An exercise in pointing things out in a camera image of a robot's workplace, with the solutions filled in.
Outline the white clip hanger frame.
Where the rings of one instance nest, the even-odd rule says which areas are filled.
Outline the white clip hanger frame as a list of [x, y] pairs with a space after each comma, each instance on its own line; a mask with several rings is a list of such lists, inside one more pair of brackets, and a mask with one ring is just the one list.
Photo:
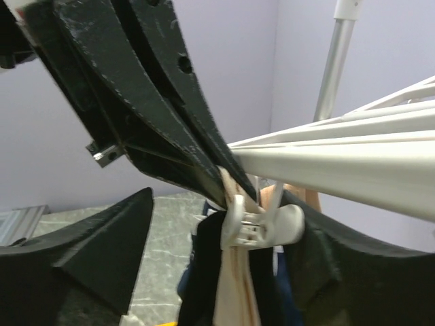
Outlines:
[[434, 78], [345, 115], [237, 141], [251, 175], [434, 220]]

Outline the black underwear beige waistband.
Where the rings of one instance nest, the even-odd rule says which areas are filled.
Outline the black underwear beige waistband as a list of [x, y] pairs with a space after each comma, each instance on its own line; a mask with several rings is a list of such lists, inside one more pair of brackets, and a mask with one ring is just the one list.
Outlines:
[[177, 292], [178, 325], [285, 325], [273, 274], [273, 250], [221, 248], [226, 211], [199, 221], [192, 253]]

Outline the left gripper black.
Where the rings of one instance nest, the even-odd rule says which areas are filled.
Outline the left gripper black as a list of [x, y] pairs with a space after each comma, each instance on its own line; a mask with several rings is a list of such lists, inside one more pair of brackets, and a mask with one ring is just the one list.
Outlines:
[[106, 167], [122, 157], [96, 92], [54, 15], [53, 1], [1, 2], [1, 69], [40, 59], [92, 138], [86, 149]]

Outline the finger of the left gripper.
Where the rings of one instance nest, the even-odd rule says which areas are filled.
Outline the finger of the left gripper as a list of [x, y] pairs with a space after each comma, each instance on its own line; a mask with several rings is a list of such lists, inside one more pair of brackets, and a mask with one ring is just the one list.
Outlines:
[[224, 204], [219, 168], [129, 1], [57, 1], [55, 14], [111, 131], [142, 173]]
[[252, 198], [257, 191], [221, 136], [195, 75], [172, 1], [131, 1], [151, 50], [176, 90], [184, 121], [212, 165], [225, 168]]

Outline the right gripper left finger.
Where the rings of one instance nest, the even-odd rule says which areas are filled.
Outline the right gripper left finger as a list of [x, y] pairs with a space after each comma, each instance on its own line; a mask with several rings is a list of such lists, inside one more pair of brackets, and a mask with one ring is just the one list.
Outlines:
[[145, 188], [59, 230], [1, 248], [2, 325], [118, 325], [152, 221]]

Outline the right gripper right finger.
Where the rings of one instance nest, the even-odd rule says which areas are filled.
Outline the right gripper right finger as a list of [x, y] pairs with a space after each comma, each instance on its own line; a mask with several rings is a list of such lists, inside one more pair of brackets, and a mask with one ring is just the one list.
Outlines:
[[302, 238], [284, 251], [305, 325], [434, 324], [434, 254], [371, 238], [289, 191], [281, 203], [304, 213]]

